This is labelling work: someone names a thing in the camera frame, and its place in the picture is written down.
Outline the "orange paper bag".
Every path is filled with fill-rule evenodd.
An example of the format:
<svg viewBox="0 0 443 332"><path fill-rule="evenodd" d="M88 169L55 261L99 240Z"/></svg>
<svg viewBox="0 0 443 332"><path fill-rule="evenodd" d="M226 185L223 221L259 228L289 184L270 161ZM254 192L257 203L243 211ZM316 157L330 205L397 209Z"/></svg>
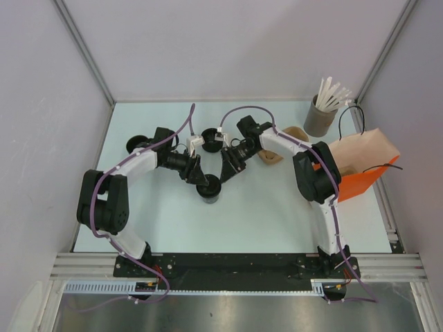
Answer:
<svg viewBox="0 0 443 332"><path fill-rule="evenodd" d="M400 157L398 148L378 128L346 136L339 130L338 139L329 144L329 149L338 169L352 166L356 170L356 174L341 177L340 203L365 193L387 169L396 168Z"/></svg>

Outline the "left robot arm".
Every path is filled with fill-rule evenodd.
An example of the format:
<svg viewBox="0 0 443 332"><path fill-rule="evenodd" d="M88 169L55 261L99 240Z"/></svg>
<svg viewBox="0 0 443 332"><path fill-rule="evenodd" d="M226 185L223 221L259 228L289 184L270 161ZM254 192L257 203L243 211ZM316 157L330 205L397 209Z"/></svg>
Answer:
<svg viewBox="0 0 443 332"><path fill-rule="evenodd" d="M129 188L138 179L158 167L178 172L191 185L208 186L201 169L201 156L195 149L205 143L203 136L192 134L186 149L176 151L179 139L170 129L158 127L152 138L139 135L127 141L129 153L124 161L108 172L90 169L84 173L76 212L77 221L98 238L106 238L117 251L128 257L129 269L136 275L148 275L153 268L150 246L129 224Z"/></svg>

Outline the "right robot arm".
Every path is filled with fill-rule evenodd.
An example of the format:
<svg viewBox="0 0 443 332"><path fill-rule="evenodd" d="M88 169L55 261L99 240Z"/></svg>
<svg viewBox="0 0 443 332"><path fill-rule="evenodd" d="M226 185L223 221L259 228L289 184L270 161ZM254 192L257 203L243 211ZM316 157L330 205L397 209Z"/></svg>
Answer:
<svg viewBox="0 0 443 332"><path fill-rule="evenodd" d="M220 182L225 183L246 169L246 161L261 150L269 150L293 163L297 188L311 203L318 229L319 268L326 277L346 275L358 279L359 268L351 260L350 248L340 232L338 196L341 175L328 145L313 145L288 136L271 122L258 124L251 116L242 118L237 128L244 139L221 149Z"/></svg>

